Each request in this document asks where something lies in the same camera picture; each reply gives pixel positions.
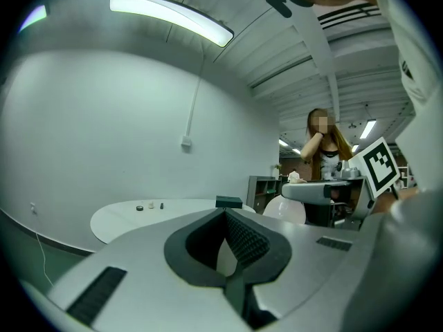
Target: long brown hair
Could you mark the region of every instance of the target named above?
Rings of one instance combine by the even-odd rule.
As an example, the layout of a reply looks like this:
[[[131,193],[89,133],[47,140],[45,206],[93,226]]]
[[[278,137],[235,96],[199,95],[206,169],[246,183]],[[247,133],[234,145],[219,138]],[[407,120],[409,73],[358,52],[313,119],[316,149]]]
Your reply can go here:
[[[323,113],[323,114],[325,114],[325,116],[327,116],[326,109],[316,108],[316,109],[313,109],[311,112],[309,112],[309,115],[307,116],[307,130],[308,130],[311,138],[313,136],[315,136],[317,133],[317,130],[315,130],[314,127],[312,126],[312,117],[315,112]],[[332,126],[332,128],[329,132],[329,135],[331,136],[332,141],[334,142],[334,144],[338,148],[338,157],[340,158],[340,160],[349,160],[352,157],[351,148],[347,144],[344,137],[341,135],[341,132],[338,130],[336,125]],[[314,154],[314,156],[312,156],[312,159],[311,159],[311,169],[312,169],[311,179],[313,181],[319,180],[321,178],[320,162],[321,162],[320,148],[318,148],[316,153]]]

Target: white tank top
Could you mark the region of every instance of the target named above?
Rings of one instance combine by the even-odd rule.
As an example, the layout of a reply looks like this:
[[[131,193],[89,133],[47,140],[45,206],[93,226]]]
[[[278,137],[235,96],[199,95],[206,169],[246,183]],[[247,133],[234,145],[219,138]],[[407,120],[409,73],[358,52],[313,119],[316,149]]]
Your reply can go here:
[[[337,151],[320,150],[320,174],[322,180],[332,180],[340,162]]]

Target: black and white fiducial marker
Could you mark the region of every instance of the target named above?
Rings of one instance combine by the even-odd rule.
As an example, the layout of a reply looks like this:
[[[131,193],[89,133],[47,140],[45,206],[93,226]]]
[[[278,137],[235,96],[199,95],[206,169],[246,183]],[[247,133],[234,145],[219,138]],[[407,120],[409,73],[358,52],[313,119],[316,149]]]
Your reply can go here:
[[[383,138],[373,142],[349,160],[350,167],[357,167],[368,178],[372,194],[377,198],[400,178],[388,144]]]

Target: ceiling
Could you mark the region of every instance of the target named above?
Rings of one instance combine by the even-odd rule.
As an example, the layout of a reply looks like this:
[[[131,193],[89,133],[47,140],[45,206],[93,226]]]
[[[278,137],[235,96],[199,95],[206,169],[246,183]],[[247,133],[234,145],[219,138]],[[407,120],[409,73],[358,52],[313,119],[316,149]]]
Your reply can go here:
[[[222,22],[235,37],[225,48],[168,22],[115,13],[109,0],[46,0],[50,15],[25,30],[29,38],[70,31],[112,31],[180,44],[243,79],[257,102],[280,115],[280,137],[297,156],[306,141],[307,114],[327,108],[351,144],[364,149],[380,136],[394,143],[413,117],[401,85],[398,51],[388,22],[374,6],[356,1],[340,8],[288,5],[285,19],[264,0],[175,0]],[[377,123],[360,141],[366,121]]]

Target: electrical cable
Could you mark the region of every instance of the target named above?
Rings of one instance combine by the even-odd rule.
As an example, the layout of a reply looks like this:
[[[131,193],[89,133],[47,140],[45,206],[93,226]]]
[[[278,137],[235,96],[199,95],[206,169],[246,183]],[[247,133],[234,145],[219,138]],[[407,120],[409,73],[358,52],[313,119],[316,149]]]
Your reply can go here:
[[[368,111],[368,105],[367,105],[367,104],[365,105],[365,110],[366,110],[366,113],[367,113],[368,116],[369,116],[369,119],[373,119],[372,116],[369,114],[369,111]]]
[[[189,111],[189,118],[188,118],[188,125],[186,126],[186,136],[189,136],[190,130],[191,130],[191,122],[192,122],[192,116],[194,114],[194,107],[195,107],[195,100],[197,99],[197,93],[199,92],[199,87],[200,87],[200,81],[201,81],[201,73],[203,72],[203,67],[205,64],[205,51],[203,48],[203,40],[202,38],[200,39],[200,43],[201,43],[201,66],[200,66],[200,71],[199,71],[199,78],[197,80],[197,85],[195,87],[195,91],[194,91],[194,97],[192,98],[192,104],[191,104],[191,109]]]
[[[235,39],[237,38],[237,37],[239,37],[246,29],[248,29],[248,27],[251,25],[251,24],[253,24],[255,21],[257,21],[261,16],[263,16],[265,13],[267,13],[268,11],[270,11],[270,10],[272,10],[273,8],[269,8],[268,10],[266,10],[265,12],[263,12],[259,17],[257,17],[254,21],[252,21],[249,25],[247,25],[245,28],[243,28],[243,30],[238,34],[238,35],[236,35],[236,36],[234,36],[234,38],[233,39],[231,39],[231,41],[229,42],[229,44],[232,44],[234,41],[235,41]],[[222,55],[223,53],[224,53],[224,51],[225,50],[227,50],[227,48],[226,48],[227,46],[225,46],[224,48],[223,48],[223,50],[220,52],[220,54],[218,54],[218,56],[214,59],[214,61],[213,61],[213,63],[215,63],[216,61],[217,61],[217,59],[219,59],[219,56],[220,55]]]
[[[40,243],[39,235],[37,233],[35,233],[35,236],[37,237],[37,241],[39,242],[40,249],[42,250],[42,254],[43,254],[43,273],[44,273],[44,276],[47,278],[47,280],[51,284],[51,286],[54,286],[54,284],[52,283],[52,281],[49,279],[48,275],[46,274],[46,256],[44,254],[42,244]]]

